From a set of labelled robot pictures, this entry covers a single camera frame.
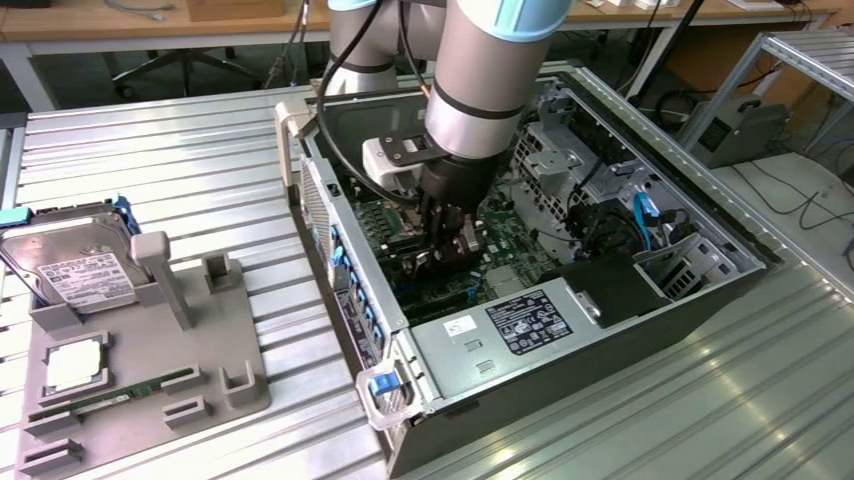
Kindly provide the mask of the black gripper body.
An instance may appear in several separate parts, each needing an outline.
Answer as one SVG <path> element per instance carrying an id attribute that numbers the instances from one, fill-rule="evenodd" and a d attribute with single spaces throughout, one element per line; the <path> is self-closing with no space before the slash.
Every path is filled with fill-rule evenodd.
<path id="1" fill-rule="evenodd" d="M 441 157 L 424 164 L 419 186 L 439 203 L 475 210 L 487 196 L 496 170 L 496 156 L 477 160 Z"/>

